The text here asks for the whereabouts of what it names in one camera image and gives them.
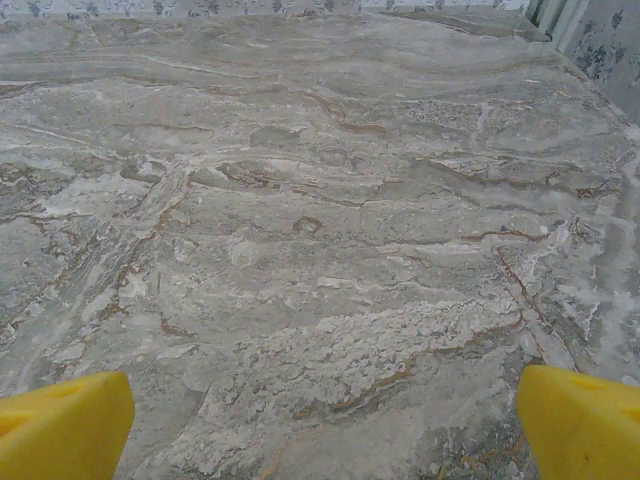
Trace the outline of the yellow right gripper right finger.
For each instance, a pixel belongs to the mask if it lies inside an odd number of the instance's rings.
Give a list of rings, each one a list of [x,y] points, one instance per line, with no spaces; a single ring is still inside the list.
[[[532,365],[516,407],[542,479],[639,478],[637,387]]]

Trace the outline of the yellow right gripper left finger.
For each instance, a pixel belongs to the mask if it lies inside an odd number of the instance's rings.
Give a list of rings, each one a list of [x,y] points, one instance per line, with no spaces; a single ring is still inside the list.
[[[111,479],[134,420],[127,376],[101,372],[1,400],[3,479]]]

